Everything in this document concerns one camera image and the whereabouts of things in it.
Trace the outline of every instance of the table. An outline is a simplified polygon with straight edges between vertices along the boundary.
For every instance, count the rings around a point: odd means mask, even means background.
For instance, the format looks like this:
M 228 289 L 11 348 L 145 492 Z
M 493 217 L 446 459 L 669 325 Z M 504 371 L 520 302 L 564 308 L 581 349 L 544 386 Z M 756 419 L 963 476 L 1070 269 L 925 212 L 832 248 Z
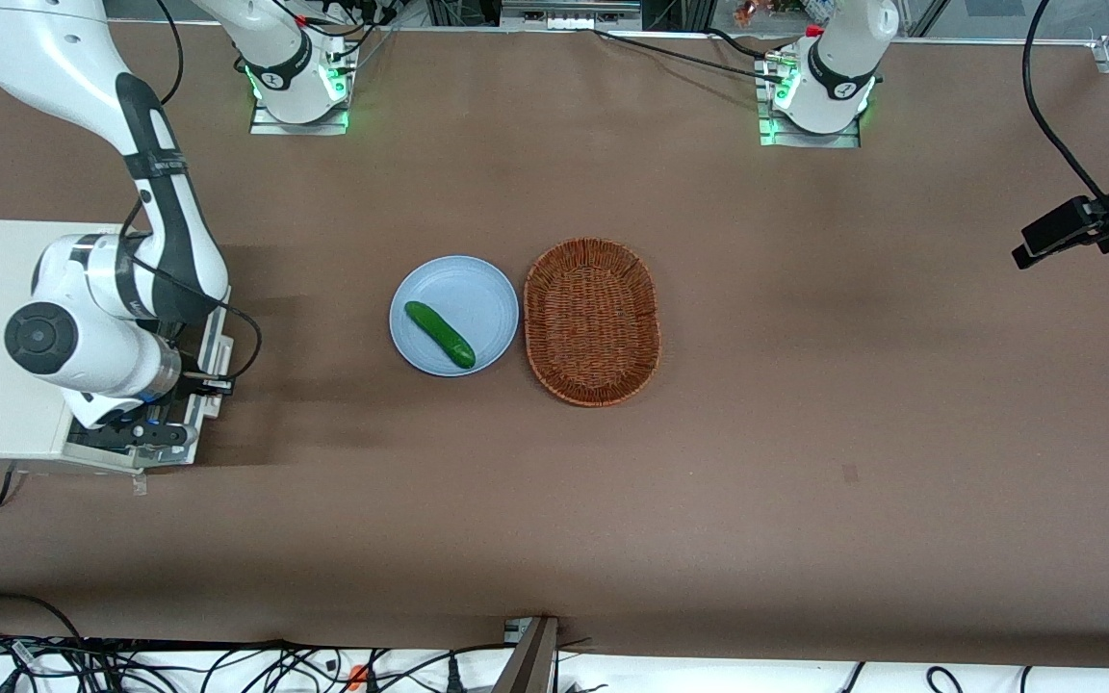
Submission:
M 165 86 L 167 28 L 113 31 Z M 590 34 L 401 32 L 347 135 L 250 136 L 227 37 L 182 35 L 169 115 L 264 353 L 149 495 L 29 478 L 0 588 L 91 635 L 442 648 L 549 611 L 604 653 L 1109 665 L 1109 258 L 1009 259 L 1082 190 L 1019 48 L 894 44 L 842 152 L 761 149 L 747 79 Z M 1109 186 L 1109 75 L 1080 48 L 1035 69 Z M 0 92 L 0 218 L 131 201 L 113 150 Z M 418 264 L 519 286 L 576 236 L 654 275 L 637 398 L 560 404 L 519 342 L 454 381 L 391 349 Z

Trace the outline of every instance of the cucumber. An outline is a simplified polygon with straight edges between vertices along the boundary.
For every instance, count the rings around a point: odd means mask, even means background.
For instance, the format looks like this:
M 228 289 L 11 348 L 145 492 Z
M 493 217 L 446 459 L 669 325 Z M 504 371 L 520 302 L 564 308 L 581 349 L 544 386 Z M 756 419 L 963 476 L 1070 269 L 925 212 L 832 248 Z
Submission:
M 434 308 L 425 303 L 409 302 L 405 304 L 405 314 L 413 318 L 413 322 L 418 324 L 423 332 L 430 335 L 435 344 L 439 344 L 439 348 L 448 355 L 454 364 L 466 369 L 474 368 L 474 364 L 477 363 L 474 347 L 461 337 L 461 333 L 452 329 L 452 325 L 448 325 L 448 320 L 445 320 Z

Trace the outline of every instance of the plate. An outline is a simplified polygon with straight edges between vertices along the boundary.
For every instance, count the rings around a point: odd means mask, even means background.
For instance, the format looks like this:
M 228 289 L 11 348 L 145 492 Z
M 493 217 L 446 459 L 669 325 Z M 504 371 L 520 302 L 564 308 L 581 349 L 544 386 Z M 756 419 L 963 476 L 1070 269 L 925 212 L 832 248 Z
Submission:
M 435 309 L 474 347 L 474 368 L 459 368 L 405 313 L 420 302 Z M 388 326 L 397 351 L 419 371 L 442 377 L 475 374 L 499 359 L 516 337 L 520 304 L 499 268 L 468 255 L 448 255 L 415 268 L 391 297 Z

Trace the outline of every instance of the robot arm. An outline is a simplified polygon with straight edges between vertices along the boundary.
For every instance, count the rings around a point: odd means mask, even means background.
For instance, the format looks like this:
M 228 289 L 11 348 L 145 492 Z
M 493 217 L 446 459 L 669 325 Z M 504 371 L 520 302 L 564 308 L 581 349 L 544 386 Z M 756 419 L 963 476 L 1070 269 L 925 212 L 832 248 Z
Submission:
M 808 132 L 845 130 L 866 106 L 875 69 L 899 23 L 893 0 L 836 0 L 824 33 L 793 44 L 797 65 L 776 109 Z
M 193 0 L 221 22 L 246 62 L 267 111 L 281 122 L 307 123 L 344 101 L 329 73 L 344 62 L 342 37 L 303 30 L 278 3 L 288 0 Z M 304 8 L 296 6 L 294 13 Z
M 119 57 L 99 0 L 0 0 L 0 86 L 95 132 L 123 156 L 153 233 L 135 256 L 213 298 L 228 275 L 155 93 Z M 212 304 L 131 263 L 118 241 L 84 261 L 96 305 L 120 319 L 200 322 Z
M 11 358 L 62 387 L 81 425 L 104 426 L 179 380 L 177 351 L 135 320 L 199 324 L 215 307 L 132 255 L 215 299 L 227 295 L 225 264 L 164 109 L 119 57 L 99 0 L 0 0 L 0 86 L 104 137 L 150 217 L 143 241 L 59 237 L 3 333 Z

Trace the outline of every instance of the oval basket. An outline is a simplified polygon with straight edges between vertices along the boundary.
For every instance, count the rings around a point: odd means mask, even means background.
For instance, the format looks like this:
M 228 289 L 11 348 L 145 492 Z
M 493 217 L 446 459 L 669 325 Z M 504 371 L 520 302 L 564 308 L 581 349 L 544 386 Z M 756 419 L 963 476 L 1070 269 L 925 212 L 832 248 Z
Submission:
M 609 407 L 638 394 L 661 356 L 653 277 L 628 246 L 574 237 L 525 281 L 525 351 L 556 398 Z

